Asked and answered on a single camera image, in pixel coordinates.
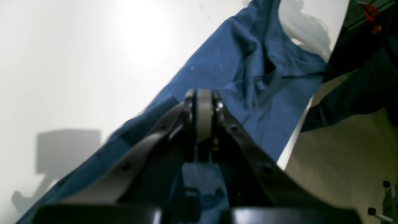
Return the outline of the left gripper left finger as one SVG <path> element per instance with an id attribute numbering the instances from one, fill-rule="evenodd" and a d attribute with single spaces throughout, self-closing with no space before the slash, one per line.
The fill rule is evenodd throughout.
<path id="1" fill-rule="evenodd" d="M 140 176 L 151 153 L 174 131 L 178 122 L 192 129 L 197 90 L 190 89 L 182 103 L 169 110 L 144 139 L 131 148 L 104 176 L 59 203 L 43 205 L 34 224 L 163 224 L 167 214 L 154 205 L 120 203 Z"/>

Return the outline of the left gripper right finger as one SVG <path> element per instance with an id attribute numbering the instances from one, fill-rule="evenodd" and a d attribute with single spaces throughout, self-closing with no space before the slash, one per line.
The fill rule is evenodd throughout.
<path id="1" fill-rule="evenodd" d="M 250 138 L 220 94 L 198 90 L 198 161 L 224 171 L 225 224 L 360 224 L 352 209 L 322 202 L 294 182 Z"/>

